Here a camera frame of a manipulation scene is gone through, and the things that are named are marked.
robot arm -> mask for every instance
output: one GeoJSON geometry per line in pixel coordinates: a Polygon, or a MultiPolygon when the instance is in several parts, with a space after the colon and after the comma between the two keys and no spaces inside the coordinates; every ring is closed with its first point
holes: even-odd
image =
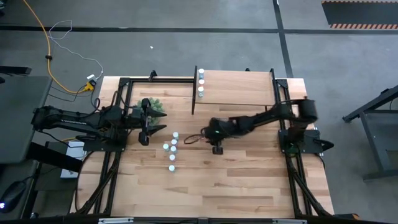
{"type": "Polygon", "coordinates": [[[132,113],[125,114],[119,106],[111,105],[102,107],[98,112],[90,114],[64,111],[52,106],[44,106],[34,111],[32,125],[35,130],[63,128],[79,131],[88,136],[78,139],[88,143],[84,150],[103,149],[114,151],[114,148],[124,148],[127,141],[128,130],[142,128],[139,133],[139,142],[147,146],[149,136],[163,129],[166,125],[151,126],[149,117],[166,116],[165,113],[154,111],[147,98],[142,100],[142,107],[132,107],[132,113]]]}
{"type": "Polygon", "coordinates": [[[254,116],[238,116],[228,118],[227,121],[212,118],[209,126],[203,128],[202,135],[213,146],[214,154],[222,154],[221,141],[226,138],[236,138],[262,126],[280,119],[289,120],[288,129],[290,142],[303,139],[307,126],[317,120],[315,102],[309,99],[289,100],[275,104],[269,111],[254,116]],[[298,106],[298,116],[292,111],[292,105],[298,106]]]}

concrete floor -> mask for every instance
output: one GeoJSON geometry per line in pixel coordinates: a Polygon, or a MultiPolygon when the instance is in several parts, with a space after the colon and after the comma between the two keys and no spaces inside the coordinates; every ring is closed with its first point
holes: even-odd
{"type": "MultiPolygon", "coordinates": [[[[31,4],[45,26],[72,19],[75,26],[277,27],[272,0],[36,0],[31,4]]],[[[286,29],[328,28],[319,0],[279,0],[279,4],[286,29]]],[[[0,25],[37,25],[21,1],[10,1],[5,12],[0,25]]],[[[365,220],[397,223],[398,178],[362,181],[362,175],[376,171],[376,163],[359,120],[345,124],[341,117],[397,85],[398,35],[289,34],[286,40],[294,77],[305,79],[310,98],[317,101],[322,138],[335,143],[325,153],[335,213],[357,213],[365,220]]],[[[286,77],[278,34],[72,32],[60,43],[99,60],[105,75],[148,75],[151,70],[159,75],[192,75],[198,65],[215,70],[249,67],[268,71],[273,67],[277,77],[286,77]]],[[[32,75],[47,75],[46,52],[41,32],[0,31],[2,65],[28,66],[32,75]]],[[[56,46],[52,54],[54,75],[70,89],[76,90],[85,77],[100,71],[94,62],[56,46]]],[[[51,93],[68,97],[54,90],[51,93]]],[[[88,100],[80,97],[68,103],[49,97],[47,104],[91,111],[88,100]]],[[[392,107],[397,108],[398,101],[392,107]]],[[[75,134],[65,130],[52,133],[58,138],[75,134]]],[[[36,134],[35,140],[50,139],[36,134]]],[[[65,197],[43,196],[37,211],[44,215],[66,213],[67,206],[55,206],[52,198],[70,203],[65,197]]]]}

white cable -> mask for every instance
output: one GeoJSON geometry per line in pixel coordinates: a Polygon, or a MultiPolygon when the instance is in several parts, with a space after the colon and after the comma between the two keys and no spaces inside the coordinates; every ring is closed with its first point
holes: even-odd
{"type": "Polygon", "coordinates": [[[71,54],[78,55],[79,57],[81,57],[81,59],[95,61],[95,62],[101,67],[101,74],[100,74],[98,77],[95,77],[95,78],[96,78],[96,80],[100,79],[101,76],[102,76],[102,74],[104,73],[104,67],[102,67],[102,65],[101,65],[97,60],[95,60],[95,59],[93,59],[93,58],[86,58],[86,57],[83,57],[83,56],[81,56],[79,53],[76,53],[76,52],[73,52],[73,51],[69,50],[67,47],[62,47],[62,46],[56,41],[56,40],[62,40],[62,39],[64,39],[64,38],[67,36],[67,34],[68,34],[71,30],[72,30],[72,20],[68,19],[68,20],[65,20],[65,21],[60,21],[60,22],[57,22],[54,26],[51,27],[51,29],[49,30],[49,36],[48,36],[48,37],[49,37],[49,39],[51,39],[52,41],[54,41],[54,43],[56,43],[61,49],[65,49],[65,50],[69,51],[71,54]],[[60,23],[62,23],[62,22],[70,22],[70,29],[69,29],[69,30],[63,35],[63,37],[61,37],[61,38],[55,38],[55,37],[53,37],[53,36],[51,35],[51,30],[52,30],[55,26],[57,26],[58,24],[60,24],[60,23]]]}

green plant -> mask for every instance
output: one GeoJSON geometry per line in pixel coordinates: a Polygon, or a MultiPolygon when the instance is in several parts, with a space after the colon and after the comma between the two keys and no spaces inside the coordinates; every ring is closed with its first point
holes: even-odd
{"type": "MultiPolygon", "coordinates": [[[[153,99],[151,97],[151,98],[149,98],[149,102],[150,102],[150,107],[152,107],[153,110],[156,110],[159,112],[164,112],[163,104],[160,102],[159,99],[153,99]]],[[[137,102],[136,106],[141,108],[141,104],[142,104],[142,100],[139,100],[137,102]]],[[[159,122],[159,118],[150,118],[150,120],[149,120],[150,125],[156,125],[158,122],[159,122]]]]}

wooden tabletop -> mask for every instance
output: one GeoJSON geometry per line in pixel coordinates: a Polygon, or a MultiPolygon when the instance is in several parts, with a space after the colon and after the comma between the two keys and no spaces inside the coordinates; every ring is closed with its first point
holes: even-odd
{"type": "Polygon", "coordinates": [[[197,97],[196,103],[262,106],[275,103],[274,93],[267,91],[272,89],[269,72],[205,70],[204,81],[204,96],[197,97]]]}
{"type": "MultiPolygon", "coordinates": [[[[119,78],[104,77],[99,94],[102,106],[110,104],[119,78]]],[[[303,79],[291,78],[288,83],[291,99],[307,95],[303,79]]],[[[224,140],[221,156],[213,155],[205,142],[183,144],[183,139],[199,134],[212,117],[252,115],[264,111],[263,106],[197,104],[195,115],[191,115],[191,83],[135,83],[132,103],[145,97],[163,103],[167,116],[160,119],[160,124],[167,128],[155,133],[149,146],[138,143],[138,130],[130,135],[119,166],[112,216],[294,217],[285,157],[277,140],[278,122],[258,127],[239,139],[224,140]],[[170,143],[175,131],[180,133],[180,141],[176,161],[171,162],[162,145],[170,143]],[[176,166],[174,173],[168,170],[171,164],[176,166]]],[[[78,184],[79,207],[98,185],[103,156],[103,152],[94,152],[83,167],[78,184]]],[[[305,154],[303,164],[309,189],[333,213],[322,162],[305,154]]],[[[304,211],[301,190],[298,194],[304,211]]]]}

